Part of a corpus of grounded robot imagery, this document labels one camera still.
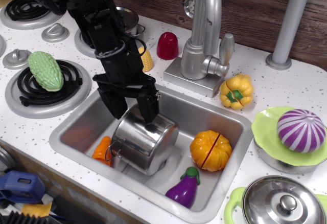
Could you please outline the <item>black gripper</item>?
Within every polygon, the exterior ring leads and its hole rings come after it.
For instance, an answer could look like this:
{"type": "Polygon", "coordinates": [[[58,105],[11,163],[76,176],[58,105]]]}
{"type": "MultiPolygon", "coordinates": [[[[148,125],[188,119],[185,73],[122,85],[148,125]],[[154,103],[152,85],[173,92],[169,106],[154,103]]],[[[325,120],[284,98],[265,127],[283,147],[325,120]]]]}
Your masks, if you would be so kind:
{"type": "Polygon", "coordinates": [[[159,114],[158,90],[155,79],[143,72],[136,43],[124,42],[120,48],[95,54],[105,73],[95,75],[93,80],[110,113],[120,119],[127,110],[125,97],[136,98],[145,123],[151,123],[159,114]]]}

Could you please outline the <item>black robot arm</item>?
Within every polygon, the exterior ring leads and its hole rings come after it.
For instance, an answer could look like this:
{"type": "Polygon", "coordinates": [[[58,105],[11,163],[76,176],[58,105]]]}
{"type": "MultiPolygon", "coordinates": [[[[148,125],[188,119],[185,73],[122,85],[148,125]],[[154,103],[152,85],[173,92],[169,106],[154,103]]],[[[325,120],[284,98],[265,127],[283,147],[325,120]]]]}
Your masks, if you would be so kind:
{"type": "Polygon", "coordinates": [[[146,123],[159,114],[155,79],[143,72],[137,37],[125,30],[114,0],[36,0],[56,15],[68,12],[105,70],[93,80],[111,114],[119,119],[127,111],[126,98],[135,98],[146,123]]]}

